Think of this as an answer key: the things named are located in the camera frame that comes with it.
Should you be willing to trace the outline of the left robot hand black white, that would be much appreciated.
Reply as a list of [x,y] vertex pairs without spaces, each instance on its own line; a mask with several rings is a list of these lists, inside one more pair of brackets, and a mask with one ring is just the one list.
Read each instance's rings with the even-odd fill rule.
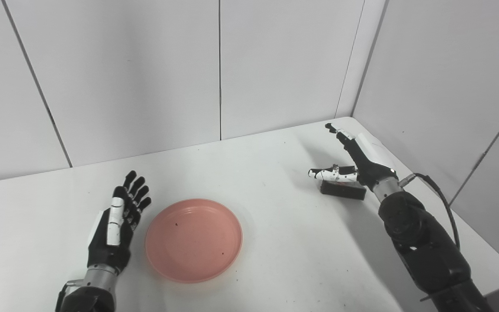
[[106,265],[121,273],[127,267],[133,234],[152,202],[149,191],[144,176],[134,170],[113,190],[111,204],[98,217],[88,245],[88,268]]

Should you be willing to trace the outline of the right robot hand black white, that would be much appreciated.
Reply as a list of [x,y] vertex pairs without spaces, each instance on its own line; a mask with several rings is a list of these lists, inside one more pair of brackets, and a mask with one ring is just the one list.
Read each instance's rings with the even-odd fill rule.
[[325,128],[335,134],[353,165],[333,164],[324,169],[310,169],[308,176],[327,182],[358,183],[369,190],[373,190],[383,180],[399,181],[389,151],[377,137],[366,133],[354,135],[333,123],[325,124]]

